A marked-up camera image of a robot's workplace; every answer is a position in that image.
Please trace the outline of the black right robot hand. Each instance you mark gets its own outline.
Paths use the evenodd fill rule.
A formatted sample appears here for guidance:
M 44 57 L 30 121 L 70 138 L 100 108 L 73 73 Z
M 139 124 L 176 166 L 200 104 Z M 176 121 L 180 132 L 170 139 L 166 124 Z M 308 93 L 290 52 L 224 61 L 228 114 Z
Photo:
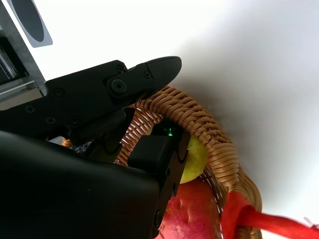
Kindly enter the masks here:
M 153 239 L 177 194 L 190 134 L 171 120 L 142 136 L 126 166 L 135 110 L 180 72 L 177 56 L 128 69 L 115 60 L 46 83 L 0 114 L 3 239 Z

